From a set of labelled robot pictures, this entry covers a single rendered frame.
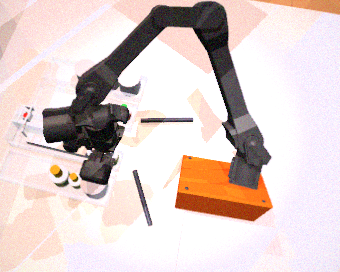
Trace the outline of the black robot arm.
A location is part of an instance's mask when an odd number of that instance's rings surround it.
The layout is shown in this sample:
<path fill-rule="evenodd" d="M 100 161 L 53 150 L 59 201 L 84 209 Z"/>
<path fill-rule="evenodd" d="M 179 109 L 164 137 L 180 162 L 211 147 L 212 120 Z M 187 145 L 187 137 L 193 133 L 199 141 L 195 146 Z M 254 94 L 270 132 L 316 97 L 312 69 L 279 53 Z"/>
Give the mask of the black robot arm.
<path fill-rule="evenodd" d="M 264 136 L 248 111 L 229 49 L 226 11 L 217 1 L 200 1 L 193 7 L 156 5 L 139 25 L 105 58 L 83 72 L 71 106 L 44 108 L 43 135 L 50 143 L 63 142 L 67 152 L 85 147 L 92 151 L 86 132 L 105 140 L 122 121 L 120 105 L 100 104 L 122 71 L 157 37 L 169 28 L 192 28 L 206 49 L 226 110 L 222 122 L 226 138 L 237 150 L 232 158 L 229 183 L 258 190 L 263 165 L 271 159 Z"/>

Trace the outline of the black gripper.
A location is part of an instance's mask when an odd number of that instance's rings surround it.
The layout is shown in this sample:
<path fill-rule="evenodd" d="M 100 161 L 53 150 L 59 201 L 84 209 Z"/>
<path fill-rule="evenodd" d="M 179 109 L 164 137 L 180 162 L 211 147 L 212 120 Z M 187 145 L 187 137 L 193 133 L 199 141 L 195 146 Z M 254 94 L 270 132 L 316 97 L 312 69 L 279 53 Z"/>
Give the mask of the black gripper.
<path fill-rule="evenodd" d="M 120 111 L 122 118 L 120 122 L 126 125 L 130 115 L 129 109 L 120 105 Z M 89 154 L 87 160 L 83 160 L 78 174 L 82 181 L 103 186 L 108 184 L 115 162 L 115 158 L 111 158 L 109 154 L 110 152 L 114 153 L 115 148 L 123 137 L 124 131 L 124 126 L 114 122 L 114 131 L 112 135 L 105 140 L 94 140 L 90 138 L 86 132 L 84 138 L 90 140 L 91 147 L 94 148 L 94 151 Z"/>

